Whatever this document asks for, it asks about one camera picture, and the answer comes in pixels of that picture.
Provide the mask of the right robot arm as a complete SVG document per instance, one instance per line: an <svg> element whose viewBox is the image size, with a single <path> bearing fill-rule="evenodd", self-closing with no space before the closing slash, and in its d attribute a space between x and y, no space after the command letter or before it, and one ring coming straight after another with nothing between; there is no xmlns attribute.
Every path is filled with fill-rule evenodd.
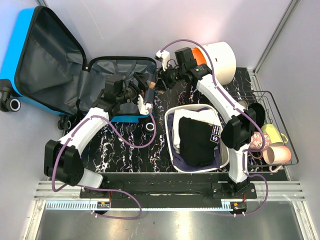
<svg viewBox="0 0 320 240"><path fill-rule="evenodd" d="M161 62L159 73L168 88L178 81L192 83L221 114L226 123L221 139L229 148L227 192L230 197L239 198L250 183L247 152L254 131L260 131L265 121L264 108L259 105L245 109L224 89L236 71L235 54L226 42L184 47L175 56L177 68L168 66L170 53L165 49L155 54Z"/></svg>

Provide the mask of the blue fish-print suitcase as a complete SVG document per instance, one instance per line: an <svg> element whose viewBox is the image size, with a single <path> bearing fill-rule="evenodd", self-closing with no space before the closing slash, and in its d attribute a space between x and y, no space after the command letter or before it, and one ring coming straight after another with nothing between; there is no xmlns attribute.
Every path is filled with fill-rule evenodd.
<svg viewBox="0 0 320 240"><path fill-rule="evenodd" d="M157 64L143 56L102 56L87 61L82 45L48 7L22 9L16 19L0 70L0 110L17 112L21 102L60 116L69 129L71 116L86 114L117 74L128 85L134 72L156 80Z"/></svg>

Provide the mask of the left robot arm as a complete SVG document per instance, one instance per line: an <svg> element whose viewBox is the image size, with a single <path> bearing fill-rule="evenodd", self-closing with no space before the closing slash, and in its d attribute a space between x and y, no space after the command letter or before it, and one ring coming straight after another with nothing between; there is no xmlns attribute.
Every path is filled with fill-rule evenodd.
<svg viewBox="0 0 320 240"><path fill-rule="evenodd" d="M58 141L49 140L44 149L44 174L51 178L51 188L59 192L66 186L80 186L90 189L97 198L108 193L103 176L84 167L82 152L92 138L111 120L125 103L137 105L141 115L152 115L153 105L144 99L147 91L155 87L150 74L134 72L137 83L124 84L119 74L105 79L104 88L85 117Z"/></svg>

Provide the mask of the cream cylindrical drawer box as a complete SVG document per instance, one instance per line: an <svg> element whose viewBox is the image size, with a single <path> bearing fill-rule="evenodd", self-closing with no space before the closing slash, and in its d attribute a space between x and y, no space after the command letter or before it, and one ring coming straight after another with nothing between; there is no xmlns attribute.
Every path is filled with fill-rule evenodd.
<svg viewBox="0 0 320 240"><path fill-rule="evenodd" d="M216 82L224 86L229 84L236 72L236 57L232 48L224 41L202 45L213 63ZM192 54L198 65L206 64L210 69L210 61L200 47L192 48Z"/></svg>

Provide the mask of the black cloth garment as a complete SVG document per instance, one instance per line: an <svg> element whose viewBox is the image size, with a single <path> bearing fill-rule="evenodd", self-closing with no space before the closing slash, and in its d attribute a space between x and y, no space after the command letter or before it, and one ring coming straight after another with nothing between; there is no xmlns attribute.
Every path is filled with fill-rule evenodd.
<svg viewBox="0 0 320 240"><path fill-rule="evenodd" d="M188 166L196 169L220 166L221 130L219 125L187 117L179 120L179 152Z"/></svg>

